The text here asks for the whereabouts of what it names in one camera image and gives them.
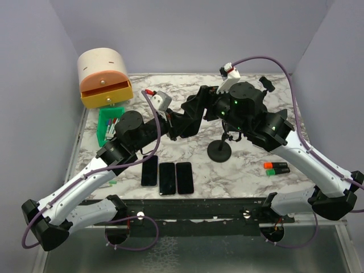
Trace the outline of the black phone with pink edge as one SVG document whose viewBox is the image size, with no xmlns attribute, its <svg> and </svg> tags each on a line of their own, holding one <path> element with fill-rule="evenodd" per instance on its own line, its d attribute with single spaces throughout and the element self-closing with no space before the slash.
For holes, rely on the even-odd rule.
<svg viewBox="0 0 364 273">
<path fill-rule="evenodd" d="M 188 195 L 194 192 L 193 172 L 190 162 L 176 164 L 177 192 L 180 195 Z"/>
</svg>

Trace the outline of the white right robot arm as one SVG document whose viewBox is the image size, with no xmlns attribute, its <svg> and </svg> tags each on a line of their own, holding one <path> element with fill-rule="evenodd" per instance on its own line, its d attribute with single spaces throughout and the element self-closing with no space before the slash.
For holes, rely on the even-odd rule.
<svg viewBox="0 0 364 273">
<path fill-rule="evenodd" d="M 267 222 L 311 210 L 333 221 L 354 212 L 355 192 L 362 186 L 363 174 L 339 167 L 300 139 L 298 130 L 287 121 L 285 109 L 276 113 L 267 110 L 263 100 L 274 87 L 268 82 L 264 88 L 258 90 L 248 82 L 235 83 L 224 92 L 213 86 L 201 86 L 181 106 L 193 120 L 192 134 L 198 133 L 202 119 L 220 119 L 225 128 L 285 159 L 315 184 L 304 191 L 270 194 L 267 205 L 261 208 L 262 218 Z"/>
</svg>

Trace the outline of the tall black phone stand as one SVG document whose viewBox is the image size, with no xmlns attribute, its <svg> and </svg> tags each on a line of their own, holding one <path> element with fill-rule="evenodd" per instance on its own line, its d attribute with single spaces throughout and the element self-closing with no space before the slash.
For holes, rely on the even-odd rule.
<svg viewBox="0 0 364 273">
<path fill-rule="evenodd" d="M 242 140 L 240 128 L 235 128 L 227 123 L 222 123 L 223 133 L 220 140 L 209 143 L 207 148 L 208 157 L 217 163 L 223 163 L 230 159 L 232 149 L 229 142 L 239 142 Z"/>
</svg>

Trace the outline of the short black phone stand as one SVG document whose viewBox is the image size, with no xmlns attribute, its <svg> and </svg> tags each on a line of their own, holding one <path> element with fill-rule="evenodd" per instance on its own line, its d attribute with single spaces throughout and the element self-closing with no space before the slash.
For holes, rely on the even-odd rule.
<svg viewBox="0 0 364 273">
<path fill-rule="evenodd" d="M 265 88 L 265 90 L 267 92 L 273 92 L 275 90 L 275 87 L 274 85 L 272 84 L 272 82 L 267 79 L 266 77 L 262 76 L 260 79 L 259 79 L 259 82 L 263 85 L 263 87 Z"/>
</svg>

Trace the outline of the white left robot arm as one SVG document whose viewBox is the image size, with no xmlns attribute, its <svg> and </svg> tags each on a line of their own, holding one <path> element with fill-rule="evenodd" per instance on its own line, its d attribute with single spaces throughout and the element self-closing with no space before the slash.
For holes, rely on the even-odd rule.
<svg viewBox="0 0 364 273">
<path fill-rule="evenodd" d="M 91 206 L 81 206 L 81 202 L 127 168 L 143 163 L 136 152 L 152 142 L 158 147 L 163 135 L 170 139 L 196 135 L 203 113 L 202 110 L 186 110 L 183 114 L 171 109 L 164 114 L 154 111 L 153 119 L 144 122 L 138 111 L 125 112 L 115 126 L 116 134 L 80 173 L 47 197 L 22 204 L 27 224 L 23 248 L 41 246 L 44 251 L 51 251 L 79 229 L 108 221 L 115 225 L 122 223 L 126 207 L 118 196 L 109 195 Z"/>
</svg>

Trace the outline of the black phone with white edge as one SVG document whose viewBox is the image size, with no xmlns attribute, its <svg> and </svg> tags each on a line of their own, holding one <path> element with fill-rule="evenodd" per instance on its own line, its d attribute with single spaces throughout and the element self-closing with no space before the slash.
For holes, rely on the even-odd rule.
<svg viewBox="0 0 364 273">
<path fill-rule="evenodd" d="M 159 164 L 159 194 L 161 196 L 174 195 L 176 193 L 175 164 Z"/>
</svg>

